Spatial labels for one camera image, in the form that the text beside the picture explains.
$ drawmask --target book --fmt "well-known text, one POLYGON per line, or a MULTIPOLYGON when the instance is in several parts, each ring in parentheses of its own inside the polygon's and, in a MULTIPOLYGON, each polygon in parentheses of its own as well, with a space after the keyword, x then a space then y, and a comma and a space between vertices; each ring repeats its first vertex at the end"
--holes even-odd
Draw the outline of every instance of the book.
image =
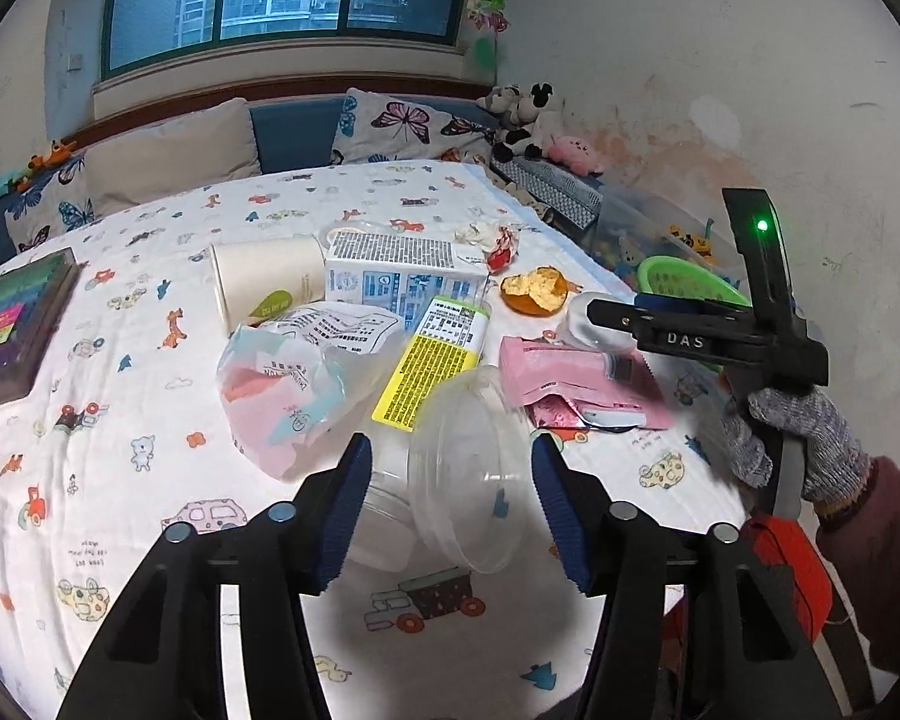
POLYGON ((0 405, 34 388, 79 271, 65 248, 0 275, 0 405))

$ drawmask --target pillow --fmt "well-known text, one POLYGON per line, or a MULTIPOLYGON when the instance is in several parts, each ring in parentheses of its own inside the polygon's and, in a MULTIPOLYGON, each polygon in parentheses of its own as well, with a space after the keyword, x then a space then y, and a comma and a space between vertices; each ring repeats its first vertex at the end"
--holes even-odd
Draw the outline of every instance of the pillow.
POLYGON ((234 98, 90 146, 86 175, 94 204, 106 214, 200 186, 261 175, 247 101, 234 98))
POLYGON ((333 141, 331 162, 394 159, 490 160, 493 130, 429 105, 350 89, 333 141))
POLYGON ((7 232, 17 253, 100 216, 87 191, 83 157, 74 157, 60 170, 37 177, 24 193, 11 197, 5 210, 7 232))

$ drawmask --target printed bedsheet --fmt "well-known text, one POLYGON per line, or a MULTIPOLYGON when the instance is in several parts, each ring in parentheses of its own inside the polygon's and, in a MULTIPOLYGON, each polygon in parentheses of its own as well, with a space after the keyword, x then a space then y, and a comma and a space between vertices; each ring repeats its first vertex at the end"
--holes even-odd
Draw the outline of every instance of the printed bedsheet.
MULTIPOLYGON (((166 524, 200 509, 197 517, 221 527, 239 525, 298 486, 266 477, 230 438, 214 385, 226 332, 209 245, 316 233, 348 218, 434 237, 502 218, 522 227, 511 271, 554 265, 586 290, 629 293, 478 167, 440 162, 208 186, 105 218, 1 266, 63 247, 85 263, 34 391, 0 407, 0 677, 35 720, 55 717, 101 619, 166 524)), ((502 336, 544 337, 559 323, 511 312, 496 280, 487 299, 485 362, 496 362, 502 336)), ((702 532, 716 521, 742 522, 736 488, 711 469, 721 451, 715 380, 687 362, 654 357, 650 365, 676 426, 581 434, 564 446, 568 463, 663 524, 702 532), (671 471, 664 485, 653 480, 655 464, 671 471)), ((521 551, 499 574, 470 575, 418 546, 402 574, 347 562, 326 594, 304 599, 333 717, 525 720, 580 686, 602 602, 564 578, 539 504, 529 505, 521 551), (423 630, 401 630, 399 613, 442 583, 480 603, 463 613, 459 604, 437 605, 423 630)), ((668 605, 677 597, 668 593, 668 605)), ((230 715, 240 720, 248 713, 230 595, 221 631, 230 715)))

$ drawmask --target hand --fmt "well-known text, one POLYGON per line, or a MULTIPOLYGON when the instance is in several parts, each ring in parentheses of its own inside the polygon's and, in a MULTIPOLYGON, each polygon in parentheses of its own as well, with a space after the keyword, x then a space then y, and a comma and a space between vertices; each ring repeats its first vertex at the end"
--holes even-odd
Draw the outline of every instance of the hand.
MULTIPOLYGON (((749 412, 761 422, 807 440, 803 498, 821 514, 849 506, 869 477, 871 459, 851 435, 847 420, 819 388, 802 397, 761 389, 748 398, 749 412)), ((770 482, 770 459, 730 399, 724 413, 730 444, 730 467, 744 484, 762 488, 770 482)))

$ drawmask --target window frame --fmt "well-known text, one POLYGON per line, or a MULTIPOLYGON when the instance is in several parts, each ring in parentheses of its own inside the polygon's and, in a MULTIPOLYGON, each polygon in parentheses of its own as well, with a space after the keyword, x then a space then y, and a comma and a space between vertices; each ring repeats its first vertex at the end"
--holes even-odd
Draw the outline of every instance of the window frame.
MULTIPOLYGON (((413 32, 403 29, 374 29, 365 26, 349 26, 351 0, 340 0, 340 12, 338 12, 337 27, 334 29, 300 29, 277 32, 264 32, 253 35, 240 35, 236 37, 221 37, 223 28, 223 0, 214 0, 213 28, 211 38, 208 41, 194 43, 189 46, 180 46, 168 52, 160 52, 155 55, 138 59, 121 65, 119 68, 110 69, 110 42, 113 37, 113 11, 116 0, 105 0, 103 4, 103 34, 101 35, 101 80, 106 81, 133 73, 142 68, 159 65, 163 62, 173 61, 183 56, 197 55, 210 50, 218 50, 223 47, 241 46, 247 43, 269 43, 274 41, 295 41, 306 38, 335 38, 335 37, 362 37, 379 38, 381 40, 402 40, 412 43, 429 44, 432 46, 456 45, 458 33, 460 33, 461 17, 463 16, 463 4, 465 0, 451 0, 447 29, 442 35, 434 35, 429 32, 413 32)), ((185 6, 181 4, 180 19, 183 18, 185 6)))

